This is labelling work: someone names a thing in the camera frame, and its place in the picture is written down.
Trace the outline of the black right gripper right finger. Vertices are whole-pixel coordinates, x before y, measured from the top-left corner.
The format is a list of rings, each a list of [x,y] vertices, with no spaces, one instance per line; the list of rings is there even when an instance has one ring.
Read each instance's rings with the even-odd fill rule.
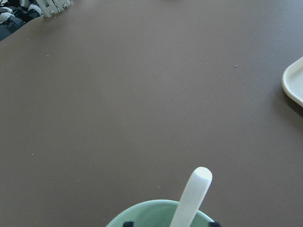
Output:
[[[208,227],[220,227],[220,223],[219,222],[209,222]]]

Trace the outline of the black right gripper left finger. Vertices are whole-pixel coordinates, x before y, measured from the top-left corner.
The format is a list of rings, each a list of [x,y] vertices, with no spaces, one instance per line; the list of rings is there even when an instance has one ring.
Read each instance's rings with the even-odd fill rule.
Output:
[[[134,222],[133,221],[124,222],[123,227],[134,227]]]

